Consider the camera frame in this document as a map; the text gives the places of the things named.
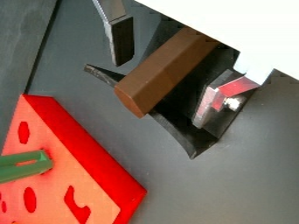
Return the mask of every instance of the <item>white panel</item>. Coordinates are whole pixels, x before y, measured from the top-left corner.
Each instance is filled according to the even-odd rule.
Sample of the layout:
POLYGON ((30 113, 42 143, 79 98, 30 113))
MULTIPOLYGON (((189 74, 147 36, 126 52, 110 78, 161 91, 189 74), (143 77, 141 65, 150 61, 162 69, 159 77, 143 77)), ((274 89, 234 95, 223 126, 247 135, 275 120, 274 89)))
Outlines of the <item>white panel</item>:
POLYGON ((137 1, 299 79, 297 1, 137 1))

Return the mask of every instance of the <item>black plastic part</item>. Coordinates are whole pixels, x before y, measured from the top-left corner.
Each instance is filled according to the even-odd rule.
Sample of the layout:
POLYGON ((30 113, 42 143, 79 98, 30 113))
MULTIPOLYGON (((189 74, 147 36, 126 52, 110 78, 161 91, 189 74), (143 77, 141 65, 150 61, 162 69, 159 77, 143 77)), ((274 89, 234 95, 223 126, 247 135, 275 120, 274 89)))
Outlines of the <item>black plastic part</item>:
POLYGON ((122 66, 135 56, 135 23, 134 18, 111 23, 111 31, 115 47, 115 64, 122 66))
MULTIPOLYGON (((143 58, 171 37, 167 33, 175 33, 181 30, 177 24, 173 25, 169 31, 163 27, 165 25, 161 24, 143 58)), ((237 54, 238 52, 233 48, 226 45, 219 45, 150 112, 150 116, 173 135, 191 159, 197 158, 219 141, 221 136, 239 113, 230 109, 223 109, 223 111, 215 113, 203 129, 198 129, 193 125, 193 116, 199 106, 202 93, 222 73, 227 69, 233 69, 237 54)), ((125 77, 123 74, 114 73, 90 65, 86 66, 85 70, 103 80, 111 87, 125 77)))

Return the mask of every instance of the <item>gray floor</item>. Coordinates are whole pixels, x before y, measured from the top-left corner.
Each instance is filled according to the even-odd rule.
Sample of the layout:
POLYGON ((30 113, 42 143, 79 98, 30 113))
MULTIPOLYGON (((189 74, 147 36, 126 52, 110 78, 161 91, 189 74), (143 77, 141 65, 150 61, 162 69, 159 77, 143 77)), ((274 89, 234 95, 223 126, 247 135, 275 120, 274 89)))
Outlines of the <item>gray floor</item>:
POLYGON ((30 93, 58 99, 149 190, 131 223, 298 223, 298 84, 275 74, 219 143, 191 161, 155 120, 137 119, 113 88, 83 72, 90 63, 126 74, 141 60, 161 18, 127 6, 138 51, 115 68, 93 1, 62 1, 30 93))

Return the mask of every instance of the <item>green peg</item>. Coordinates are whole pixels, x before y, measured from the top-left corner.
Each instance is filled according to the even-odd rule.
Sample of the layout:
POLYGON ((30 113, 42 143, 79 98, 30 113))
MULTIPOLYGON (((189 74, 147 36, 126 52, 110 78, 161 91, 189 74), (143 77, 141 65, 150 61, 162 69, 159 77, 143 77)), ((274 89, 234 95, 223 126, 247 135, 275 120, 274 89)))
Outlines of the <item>green peg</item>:
POLYGON ((0 184, 42 174, 52 168, 52 160, 44 150, 0 157, 0 184))

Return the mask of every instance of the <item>orange shape-sorter board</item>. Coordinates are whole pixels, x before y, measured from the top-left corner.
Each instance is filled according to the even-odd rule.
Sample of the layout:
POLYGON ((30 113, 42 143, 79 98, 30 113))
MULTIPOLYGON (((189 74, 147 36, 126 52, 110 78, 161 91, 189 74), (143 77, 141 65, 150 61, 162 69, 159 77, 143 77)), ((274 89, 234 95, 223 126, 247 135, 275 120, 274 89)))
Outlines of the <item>orange shape-sorter board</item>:
POLYGON ((0 223, 126 224, 146 189, 55 99, 24 94, 3 155, 39 149, 54 167, 0 185, 0 223))

